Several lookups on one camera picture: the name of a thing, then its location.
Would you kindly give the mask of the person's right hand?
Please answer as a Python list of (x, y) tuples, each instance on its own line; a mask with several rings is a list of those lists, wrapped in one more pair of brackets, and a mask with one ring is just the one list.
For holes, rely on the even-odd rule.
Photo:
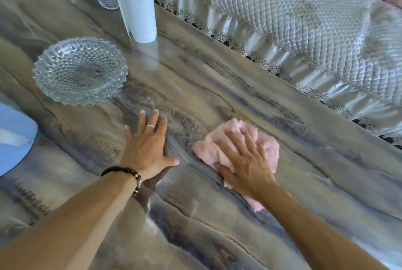
[[(250, 197), (261, 204), (266, 204), (269, 200), (265, 191), (271, 192), (278, 187), (274, 175), (267, 163), (258, 154), (258, 142), (255, 145), (247, 132), (242, 131), (241, 140), (245, 141), (249, 151), (252, 153), (250, 159), (230, 159), (236, 175), (235, 182), (227, 182), (237, 192), (243, 196)], [(222, 140), (218, 140), (216, 145), (224, 152), (225, 147), (229, 147)]]

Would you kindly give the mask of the person's left hand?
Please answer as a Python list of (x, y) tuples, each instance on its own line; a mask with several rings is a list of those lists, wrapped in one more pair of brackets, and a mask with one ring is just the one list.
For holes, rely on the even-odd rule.
[(157, 169), (157, 161), (164, 156), (164, 144), (167, 132), (167, 117), (158, 118), (158, 134), (150, 140), (145, 139), (145, 126), (148, 121), (146, 113), (141, 110), (138, 116), (138, 128), (134, 134), (136, 140), (135, 147), (125, 147), (123, 156), (118, 164), (119, 167), (129, 168), (136, 171), (143, 181), (158, 175), (162, 170)]

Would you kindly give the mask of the pink cleaning cloth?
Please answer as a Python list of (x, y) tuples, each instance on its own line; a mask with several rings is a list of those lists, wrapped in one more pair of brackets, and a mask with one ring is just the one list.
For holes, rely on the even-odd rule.
[(217, 128), (209, 132), (203, 140), (198, 140), (194, 143), (193, 152), (194, 154), (205, 164), (215, 168), (216, 163), (220, 163), (231, 172), (234, 172), (234, 167), (230, 159), (226, 154), (216, 145), (218, 140), (224, 141), (228, 146), (236, 153), (238, 153), (237, 148), (231, 142), (231, 140), (225, 134), (226, 131), (232, 131), (239, 135), (242, 135), (242, 131), (247, 132), (254, 144), (256, 145), (258, 141), (261, 141), (264, 146), (264, 155), (267, 163), (273, 174), (276, 173), (279, 161), (279, 150), (280, 145), (275, 140), (274, 137), (260, 132), (256, 127), (249, 125), (243, 120), (237, 120), (233, 118), (219, 125)]

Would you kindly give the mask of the person's right forearm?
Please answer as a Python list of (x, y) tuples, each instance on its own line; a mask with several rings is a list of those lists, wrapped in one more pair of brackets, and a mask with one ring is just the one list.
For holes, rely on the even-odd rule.
[(281, 224), (312, 270), (389, 270), (276, 183), (250, 192)]

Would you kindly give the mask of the person's left forearm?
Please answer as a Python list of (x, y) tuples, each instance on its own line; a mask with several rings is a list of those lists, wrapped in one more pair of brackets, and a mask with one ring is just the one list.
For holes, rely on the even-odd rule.
[(0, 270), (88, 270), (113, 221), (141, 186), (114, 167), (0, 248)]

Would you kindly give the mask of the cut glass bowl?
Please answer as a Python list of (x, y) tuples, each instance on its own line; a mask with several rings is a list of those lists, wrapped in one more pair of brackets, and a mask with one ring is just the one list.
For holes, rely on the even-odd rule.
[(122, 51), (106, 39), (76, 37), (59, 41), (34, 63), (38, 88), (65, 105), (94, 105), (110, 98), (126, 80)]

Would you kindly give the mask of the white paper towel roll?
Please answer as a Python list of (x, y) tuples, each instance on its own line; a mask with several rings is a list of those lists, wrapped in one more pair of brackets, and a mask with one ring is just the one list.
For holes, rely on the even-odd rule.
[(130, 38), (140, 44), (157, 37), (154, 0), (118, 0), (123, 22)]

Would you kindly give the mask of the light blue container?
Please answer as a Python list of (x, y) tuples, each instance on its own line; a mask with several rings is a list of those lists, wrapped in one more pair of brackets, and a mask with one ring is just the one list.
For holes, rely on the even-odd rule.
[(37, 133), (38, 125), (33, 119), (0, 102), (0, 177), (27, 156)]

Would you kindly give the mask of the silver quilted sofa cover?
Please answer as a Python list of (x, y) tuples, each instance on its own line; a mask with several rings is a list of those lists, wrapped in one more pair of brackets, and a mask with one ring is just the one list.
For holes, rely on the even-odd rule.
[(154, 0), (402, 151), (402, 8), (383, 0)]

